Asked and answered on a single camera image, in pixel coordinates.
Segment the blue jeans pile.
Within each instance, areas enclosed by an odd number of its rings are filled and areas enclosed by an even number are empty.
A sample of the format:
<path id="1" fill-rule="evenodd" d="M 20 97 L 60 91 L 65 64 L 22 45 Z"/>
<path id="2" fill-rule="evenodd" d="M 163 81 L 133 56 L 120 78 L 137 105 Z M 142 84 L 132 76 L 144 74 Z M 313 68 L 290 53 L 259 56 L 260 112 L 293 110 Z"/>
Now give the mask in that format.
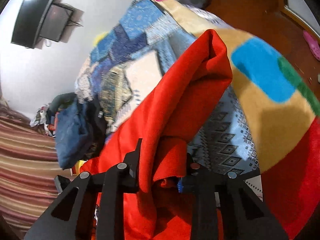
<path id="1" fill-rule="evenodd" d="M 99 155 L 106 139 L 107 123 L 95 98 L 73 103 L 57 115 L 55 148 L 59 166 L 65 170 L 77 161 Z"/>

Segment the colourful fleece blanket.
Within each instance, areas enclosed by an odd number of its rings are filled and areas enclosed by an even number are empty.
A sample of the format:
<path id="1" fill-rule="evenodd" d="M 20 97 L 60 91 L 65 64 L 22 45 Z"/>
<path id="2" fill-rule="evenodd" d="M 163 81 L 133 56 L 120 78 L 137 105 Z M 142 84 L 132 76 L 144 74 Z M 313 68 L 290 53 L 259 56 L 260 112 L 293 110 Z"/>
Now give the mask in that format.
<path id="1" fill-rule="evenodd" d="M 153 0 L 188 33 L 214 29 L 227 47 L 233 81 L 199 132 L 196 159 L 219 174 L 247 179 L 296 238 L 319 204 L 319 100 L 264 40 L 176 0 Z"/>

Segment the blue patchwork bedspread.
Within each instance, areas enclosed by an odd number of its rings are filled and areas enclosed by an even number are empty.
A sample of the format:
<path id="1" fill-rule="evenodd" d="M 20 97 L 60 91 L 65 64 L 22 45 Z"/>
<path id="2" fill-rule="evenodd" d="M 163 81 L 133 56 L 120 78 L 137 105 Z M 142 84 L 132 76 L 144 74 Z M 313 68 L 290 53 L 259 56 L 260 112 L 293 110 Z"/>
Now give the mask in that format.
<path id="1" fill-rule="evenodd" d="M 86 59 L 75 83 L 80 102 L 98 96 L 110 137 L 195 41 L 170 9 L 155 0 L 135 0 Z M 259 171 L 255 144 L 232 87 L 224 92 L 188 152 L 220 174 Z"/>

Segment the yellow garment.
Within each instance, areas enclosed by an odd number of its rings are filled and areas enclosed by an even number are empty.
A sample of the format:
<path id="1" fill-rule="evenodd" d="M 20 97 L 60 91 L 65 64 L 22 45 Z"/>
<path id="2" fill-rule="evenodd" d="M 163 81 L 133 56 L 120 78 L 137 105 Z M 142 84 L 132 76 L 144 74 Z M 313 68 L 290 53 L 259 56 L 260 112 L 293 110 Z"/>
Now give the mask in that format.
<path id="1" fill-rule="evenodd" d="M 80 168 L 82 165 L 84 165 L 85 162 L 86 161 L 84 160 L 80 160 L 76 162 L 76 164 L 71 168 L 73 176 L 78 176 L 80 174 Z"/>

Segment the white wardrobe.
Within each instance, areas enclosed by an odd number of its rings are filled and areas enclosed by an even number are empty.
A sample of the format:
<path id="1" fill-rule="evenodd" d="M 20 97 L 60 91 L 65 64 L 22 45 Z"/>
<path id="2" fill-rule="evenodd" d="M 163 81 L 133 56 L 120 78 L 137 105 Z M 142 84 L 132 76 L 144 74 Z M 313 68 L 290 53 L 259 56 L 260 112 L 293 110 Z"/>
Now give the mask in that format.
<path id="1" fill-rule="evenodd" d="M 279 10 L 319 38 L 319 1 L 278 0 Z"/>

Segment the red garment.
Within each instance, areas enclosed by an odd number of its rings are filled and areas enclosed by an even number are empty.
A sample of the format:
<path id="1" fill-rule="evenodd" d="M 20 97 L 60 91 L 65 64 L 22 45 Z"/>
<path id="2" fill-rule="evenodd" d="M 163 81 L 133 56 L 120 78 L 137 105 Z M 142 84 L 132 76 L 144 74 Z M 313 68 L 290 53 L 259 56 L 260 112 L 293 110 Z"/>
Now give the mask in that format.
<path id="1" fill-rule="evenodd" d="M 83 171 L 97 174 L 122 161 L 142 140 L 139 191 L 124 196 L 126 239 L 189 239 L 195 198 L 173 183 L 187 170 L 187 146 L 232 80 L 227 48 L 205 31 L 112 134 Z"/>

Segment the wall mounted television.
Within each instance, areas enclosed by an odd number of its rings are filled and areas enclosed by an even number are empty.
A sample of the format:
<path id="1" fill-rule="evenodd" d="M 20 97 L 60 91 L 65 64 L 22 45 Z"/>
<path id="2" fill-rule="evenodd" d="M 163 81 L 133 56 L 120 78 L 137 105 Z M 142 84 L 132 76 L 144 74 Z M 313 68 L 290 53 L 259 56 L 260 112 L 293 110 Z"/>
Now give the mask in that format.
<path id="1" fill-rule="evenodd" d="M 32 49 L 43 38 L 59 42 L 74 12 L 75 9 L 62 0 L 23 0 L 11 42 Z"/>

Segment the pink clog shoe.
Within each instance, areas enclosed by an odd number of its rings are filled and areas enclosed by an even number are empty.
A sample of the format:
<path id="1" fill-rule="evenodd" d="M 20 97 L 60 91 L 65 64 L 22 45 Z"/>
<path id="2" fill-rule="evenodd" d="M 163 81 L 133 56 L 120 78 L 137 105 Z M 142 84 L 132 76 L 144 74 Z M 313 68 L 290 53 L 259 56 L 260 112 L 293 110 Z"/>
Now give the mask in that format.
<path id="1" fill-rule="evenodd" d="M 306 30 L 303 31 L 303 37 L 306 40 L 313 56 L 318 61 L 320 61 L 320 48 L 317 40 L 312 35 L 310 35 Z"/>

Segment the green cloth covered pile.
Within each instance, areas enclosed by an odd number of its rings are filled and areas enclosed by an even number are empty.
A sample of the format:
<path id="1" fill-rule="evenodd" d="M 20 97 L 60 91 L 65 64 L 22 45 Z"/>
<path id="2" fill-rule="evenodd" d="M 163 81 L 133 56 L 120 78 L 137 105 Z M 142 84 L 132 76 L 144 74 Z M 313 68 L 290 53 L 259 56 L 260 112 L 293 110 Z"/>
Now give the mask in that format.
<path id="1" fill-rule="evenodd" d="M 51 103 L 48 103 L 36 112 L 29 125 L 34 128 L 43 128 L 47 136 L 55 137 L 57 127 L 57 115 L 68 108 L 76 97 L 75 93 L 65 93 L 56 96 Z"/>

